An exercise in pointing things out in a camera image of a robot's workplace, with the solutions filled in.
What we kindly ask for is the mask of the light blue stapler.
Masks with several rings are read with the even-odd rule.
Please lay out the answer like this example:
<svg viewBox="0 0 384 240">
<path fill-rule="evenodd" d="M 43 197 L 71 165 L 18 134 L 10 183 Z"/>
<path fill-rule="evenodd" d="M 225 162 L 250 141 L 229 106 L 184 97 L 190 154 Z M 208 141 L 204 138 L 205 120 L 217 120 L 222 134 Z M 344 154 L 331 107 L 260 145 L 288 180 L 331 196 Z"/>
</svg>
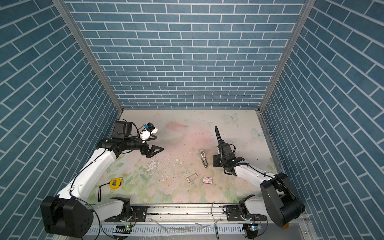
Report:
<svg viewBox="0 0 384 240">
<path fill-rule="evenodd" d="M 201 150 L 200 154 L 201 154 L 202 163 L 203 163 L 204 167 L 207 168 L 209 166 L 209 164 L 208 164 L 208 161 L 207 161 L 207 158 L 206 158 L 205 151 Z"/>
</svg>

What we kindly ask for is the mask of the red white staple box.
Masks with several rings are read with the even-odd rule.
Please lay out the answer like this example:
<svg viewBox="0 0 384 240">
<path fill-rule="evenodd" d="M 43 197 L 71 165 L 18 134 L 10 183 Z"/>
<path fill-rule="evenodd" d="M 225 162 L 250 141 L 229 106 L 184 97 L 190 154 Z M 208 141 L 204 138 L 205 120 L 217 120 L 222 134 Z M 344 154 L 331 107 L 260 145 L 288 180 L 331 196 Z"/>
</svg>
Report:
<svg viewBox="0 0 384 240">
<path fill-rule="evenodd" d="M 203 177 L 203 183 L 204 183 L 204 184 L 212 185 L 212 184 L 213 184 L 213 178 L 210 178 L 210 177 Z"/>
</svg>

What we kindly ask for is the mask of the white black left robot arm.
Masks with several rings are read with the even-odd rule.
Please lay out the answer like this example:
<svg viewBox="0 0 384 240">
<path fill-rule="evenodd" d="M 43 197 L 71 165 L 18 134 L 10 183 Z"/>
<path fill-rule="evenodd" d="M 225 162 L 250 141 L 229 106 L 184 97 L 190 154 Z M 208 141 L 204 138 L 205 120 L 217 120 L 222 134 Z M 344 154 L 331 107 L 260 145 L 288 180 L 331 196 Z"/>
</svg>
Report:
<svg viewBox="0 0 384 240">
<path fill-rule="evenodd" d="M 138 150 L 142 156 L 150 159 L 164 150 L 148 144 L 157 138 L 155 134 L 158 129 L 152 123 L 136 129 L 134 136 L 132 128 L 135 126 L 123 119 L 115 121 L 112 135 L 97 143 L 88 162 L 68 185 L 54 197 L 43 199 L 40 209 L 48 234 L 82 238 L 94 224 L 99 226 L 98 232 L 102 233 L 104 220 L 128 223 L 127 229 L 136 225 L 138 215 L 128 198 L 112 197 L 109 202 L 98 202 L 96 205 L 87 202 L 93 187 L 121 154 Z"/>
</svg>

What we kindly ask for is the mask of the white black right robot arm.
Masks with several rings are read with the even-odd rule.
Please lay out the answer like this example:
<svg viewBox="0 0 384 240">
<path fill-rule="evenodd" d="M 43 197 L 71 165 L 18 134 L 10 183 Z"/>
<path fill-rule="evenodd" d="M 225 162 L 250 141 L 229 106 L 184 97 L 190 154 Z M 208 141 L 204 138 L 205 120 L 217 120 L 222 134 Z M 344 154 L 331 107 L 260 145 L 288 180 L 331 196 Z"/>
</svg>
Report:
<svg viewBox="0 0 384 240">
<path fill-rule="evenodd" d="M 284 173 L 274 174 L 253 167 L 242 157 L 235 156 L 235 148 L 220 141 L 218 154 L 213 158 L 214 167 L 222 167 L 224 173 L 239 177 L 254 186 L 259 186 L 263 199 L 250 195 L 240 201 L 240 210 L 245 219 L 253 215 L 269 217 L 277 226 L 283 227 L 305 212 L 305 205 L 289 177 Z"/>
</svg>

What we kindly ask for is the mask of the yellow tape measure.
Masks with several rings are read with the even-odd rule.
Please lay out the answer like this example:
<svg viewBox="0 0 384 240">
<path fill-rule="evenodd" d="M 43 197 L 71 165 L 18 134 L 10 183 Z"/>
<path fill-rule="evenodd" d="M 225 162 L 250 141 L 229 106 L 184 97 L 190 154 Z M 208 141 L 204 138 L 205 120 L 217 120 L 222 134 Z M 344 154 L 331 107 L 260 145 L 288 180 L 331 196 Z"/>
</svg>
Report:
<svg viewBox="0 0 384 240">
<path fill-rule="evenodd" d="M 122 178 L 115 178 L 115 179 L 112 179 L 109 183 L 109 186 L 111 189 L 118 189 L 123 183 L 123 179 Z"/>
</svg>

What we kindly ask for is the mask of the green circuit board right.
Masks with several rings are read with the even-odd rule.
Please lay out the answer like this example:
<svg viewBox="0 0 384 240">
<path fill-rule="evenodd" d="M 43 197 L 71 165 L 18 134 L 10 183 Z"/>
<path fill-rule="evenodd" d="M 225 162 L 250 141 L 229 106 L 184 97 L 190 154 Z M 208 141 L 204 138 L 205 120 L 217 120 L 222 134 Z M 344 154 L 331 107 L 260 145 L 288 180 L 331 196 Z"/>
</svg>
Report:
<svg viewBox="0 0 384 240">
<path fill-rule="evenodd" d="M 263 229 L 262 225 L 259 224 L 243 224 L 243 228 L 245 232 L 245 238 L 249 240 L 256 238 Z"/>
</svg>

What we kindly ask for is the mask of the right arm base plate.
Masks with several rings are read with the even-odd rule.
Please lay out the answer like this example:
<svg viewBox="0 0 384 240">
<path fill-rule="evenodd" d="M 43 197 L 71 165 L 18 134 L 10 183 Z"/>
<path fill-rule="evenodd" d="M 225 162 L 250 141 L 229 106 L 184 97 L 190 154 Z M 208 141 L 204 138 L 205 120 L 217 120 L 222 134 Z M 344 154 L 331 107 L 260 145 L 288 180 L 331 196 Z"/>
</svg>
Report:
<svg viewBox="0 0 384 240">
<path fill-rule="evenodd" d="M 253 215 L 243 205 L 224 205 L 222 210 L 229 222 L 239 221 L 266 221 L 267 217 L 264 215 Z"/>
</svg>

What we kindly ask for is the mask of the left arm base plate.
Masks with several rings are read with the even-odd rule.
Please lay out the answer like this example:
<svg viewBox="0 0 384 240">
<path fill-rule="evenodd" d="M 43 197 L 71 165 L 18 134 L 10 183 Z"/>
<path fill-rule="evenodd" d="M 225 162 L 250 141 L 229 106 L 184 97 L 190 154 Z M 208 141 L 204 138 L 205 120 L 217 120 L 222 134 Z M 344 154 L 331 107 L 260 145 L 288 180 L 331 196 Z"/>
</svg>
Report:
<svg viewBox="0 0 384 240">
<path fill-rule="evenodd" d="M 110 217 L 105 220 L 106 223 L 118 222 L 145 222 L 148 212 L 148 206 L 131 206 L 128 213 L 122 213 L 118 216 Z"/>
</svg>

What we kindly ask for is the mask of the aluminium front rail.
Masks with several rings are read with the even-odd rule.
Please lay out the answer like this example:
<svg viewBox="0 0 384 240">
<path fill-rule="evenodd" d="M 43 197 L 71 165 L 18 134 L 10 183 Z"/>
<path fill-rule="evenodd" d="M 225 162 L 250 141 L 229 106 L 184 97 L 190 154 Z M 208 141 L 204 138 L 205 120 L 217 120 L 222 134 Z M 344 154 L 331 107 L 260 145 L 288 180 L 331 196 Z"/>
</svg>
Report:
<svg viewBox="0 0 384 240">
<path fill-rule="evenodd" d="M 60 209 L 55 208 L 55 216 L 62 219 L 66 227 L 75 229 L 85 229 L 91 225 L 98 225 L 106 219 L 128 213 L 131 209 L 128 199 L 124 201 L 113 199 L 104 204 L 88 205 L 79 199 L 68 200 Z M 227 217 L 222 210 L 222 206 L 211 205 L 153 205 L 148 206 L 146 221 L 149 218 L 164 221 L 191 221 L 192 219 L 219 220 Z"/>
</svg>

